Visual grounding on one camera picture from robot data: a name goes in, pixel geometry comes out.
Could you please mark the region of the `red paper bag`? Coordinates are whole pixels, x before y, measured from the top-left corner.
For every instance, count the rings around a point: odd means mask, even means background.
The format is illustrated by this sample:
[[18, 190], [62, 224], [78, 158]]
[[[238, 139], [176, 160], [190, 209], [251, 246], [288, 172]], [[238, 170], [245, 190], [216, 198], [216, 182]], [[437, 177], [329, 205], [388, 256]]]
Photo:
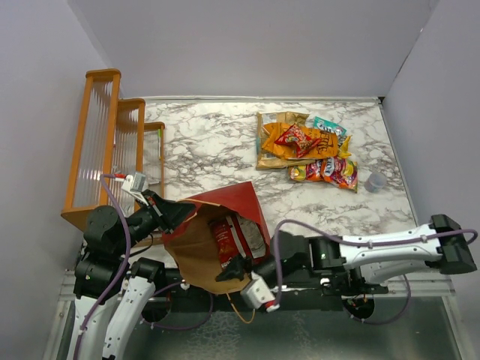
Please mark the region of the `red paper bag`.
[[242, 182], [200, 193], [180, 202], [192, 203], [196, 210], [172, 235], [163, 237], [164, 247], [175, 260], [180, 275], [187, 284], [215, 295], [240, 292], [249, 282], [248, 275], [244, 276], [244, 280], [215, 281], [223, 269], [209, 223], [231, 214], [256, 222], [265, 236], [267, 253], [264, 258], [253, 262], [259, 263], [268, 258], [270, 235], [253, 184], [250, 181]]

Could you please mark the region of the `gold chips bag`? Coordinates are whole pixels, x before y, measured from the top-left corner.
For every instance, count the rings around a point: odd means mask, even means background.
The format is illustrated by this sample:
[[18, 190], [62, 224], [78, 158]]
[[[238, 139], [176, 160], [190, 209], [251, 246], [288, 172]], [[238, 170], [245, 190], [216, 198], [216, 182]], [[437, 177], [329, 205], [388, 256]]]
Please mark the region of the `gold chips bag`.
[[315, 159], [283, 159], [263, 149], [263, 145], [271, 134], [274, 134], [275, 141], [291, 125], [305, 126], [309, 117], [307, 113], [301, 112], [267, 112], [256, 114], [256, 169], [270, 170], [283, 169], [288, 166], [311, 164]]

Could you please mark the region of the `red Fox's fruit candy bag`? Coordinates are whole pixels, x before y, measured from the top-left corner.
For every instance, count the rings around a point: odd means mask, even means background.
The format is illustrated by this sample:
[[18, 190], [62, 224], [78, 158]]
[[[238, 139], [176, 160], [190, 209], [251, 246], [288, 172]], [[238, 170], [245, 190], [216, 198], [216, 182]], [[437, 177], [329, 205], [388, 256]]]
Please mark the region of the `red Fox's fruit candy bag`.
[[288, 167], [295, 182], [328, 182], [337, 188], [358, 192], [358, 165], [341, 157], [328, 157], [306, 165]]

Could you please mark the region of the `red snack mix packet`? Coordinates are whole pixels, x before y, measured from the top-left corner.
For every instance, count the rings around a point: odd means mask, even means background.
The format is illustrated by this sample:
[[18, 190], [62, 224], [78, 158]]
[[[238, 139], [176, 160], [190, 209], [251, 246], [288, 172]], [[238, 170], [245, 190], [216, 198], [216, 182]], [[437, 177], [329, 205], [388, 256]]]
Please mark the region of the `red snack mix packet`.
[[309, 137], [297, 124], [293, 124], [274, 143], [279, 146], [293, 146], [295, 156], [303, 158], [320, 143], [320, 139]]

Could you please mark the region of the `orange Kettle honey dijon bag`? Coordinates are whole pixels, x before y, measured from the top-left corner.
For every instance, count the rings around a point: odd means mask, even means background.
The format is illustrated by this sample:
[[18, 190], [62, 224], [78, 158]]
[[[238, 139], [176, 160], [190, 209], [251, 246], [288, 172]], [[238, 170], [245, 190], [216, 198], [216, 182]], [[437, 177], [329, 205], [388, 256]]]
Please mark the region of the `orange Kettle honey dijon bag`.
[[296, 160], [296, 159], [324, 159], [334, 157], [338, 153], [338, 137], [334, 133], [328, 133], [316, 128], [299, 126], [309, 137], [320, 139], [319, 144], [308, 152], [304, 157], [296, 157], [296, 150], [293, 146], [276, 145], [273, 141], [274, 134], [265, 141], [263, 149], [273, 153], [279, 158]]

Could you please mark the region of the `yellow M&M's packet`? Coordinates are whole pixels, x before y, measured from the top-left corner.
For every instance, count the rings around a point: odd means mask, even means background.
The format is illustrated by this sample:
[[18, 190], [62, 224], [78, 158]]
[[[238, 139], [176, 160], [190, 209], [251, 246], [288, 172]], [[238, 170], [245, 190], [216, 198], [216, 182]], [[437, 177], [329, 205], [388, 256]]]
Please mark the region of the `yellow M&M's packet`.
[[348, 158], [352, 154], [349, 151], [351, 136], [339, 136], [337, 138], [338, 150], [337, 156], [339, 158]]

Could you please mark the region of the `teal Fox's candy bag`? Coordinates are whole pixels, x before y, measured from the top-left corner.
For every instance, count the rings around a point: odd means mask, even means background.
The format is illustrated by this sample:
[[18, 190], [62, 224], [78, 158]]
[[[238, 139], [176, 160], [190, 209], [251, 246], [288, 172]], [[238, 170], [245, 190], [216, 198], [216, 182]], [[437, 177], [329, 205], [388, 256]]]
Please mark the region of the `teal Fox's candy bag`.
[[339, 146], [347, 139], [347, 129], [333, 121], [316, 116], [313, 120], [313, 126], [321, 131], [335, 134]]

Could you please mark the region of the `red Doritos chips bag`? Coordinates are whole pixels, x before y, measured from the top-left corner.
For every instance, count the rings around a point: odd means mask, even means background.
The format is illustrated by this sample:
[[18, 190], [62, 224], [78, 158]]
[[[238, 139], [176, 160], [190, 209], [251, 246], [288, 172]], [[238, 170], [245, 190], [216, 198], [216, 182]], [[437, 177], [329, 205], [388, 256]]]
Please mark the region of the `red Doritos chips bag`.
[[240, 255], [254, 261], [266, 256], [267, 244], [260, 225], [238, 214], [213, 220], [209, 228], [217, 243], [218, 259], [223, 270], [231, 260]]

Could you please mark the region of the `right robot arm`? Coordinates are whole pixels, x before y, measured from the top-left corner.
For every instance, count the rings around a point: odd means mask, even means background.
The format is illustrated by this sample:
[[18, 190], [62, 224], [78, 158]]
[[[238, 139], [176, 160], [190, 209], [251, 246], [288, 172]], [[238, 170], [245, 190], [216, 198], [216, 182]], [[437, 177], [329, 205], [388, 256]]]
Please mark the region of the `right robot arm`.
[[282, 230], [271, 240], [271, 253], [253, 261], [237, 255], [217, 282], [262, 278], [269, 286], [312, 287], [314, 277], [335, 295], [384, 293], [382, 283], [412, 272], [434, 269], [442, 275], [476, 271], [467, 229], [445, 214], [416, 228], [379, 235], [339, 236], [317, 230], [314, 237]]

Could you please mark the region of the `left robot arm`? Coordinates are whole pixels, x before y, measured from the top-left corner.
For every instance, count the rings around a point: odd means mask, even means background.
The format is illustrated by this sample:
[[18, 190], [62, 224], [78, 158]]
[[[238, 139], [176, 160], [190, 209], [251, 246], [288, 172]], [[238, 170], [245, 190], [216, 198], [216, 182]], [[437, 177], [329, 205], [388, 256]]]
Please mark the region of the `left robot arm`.
[[130, 263], [131, 248], [155, 230], [172, 234], [195, 206], [162, 199], [151, 190], [141, 195], [144, 203], [129, 217], [116, 199], [88, 214], [87, 246], [74, 270], [69, 359], [122, 359], [143, 308], [167, 285], [165, 265], [145, 257]]

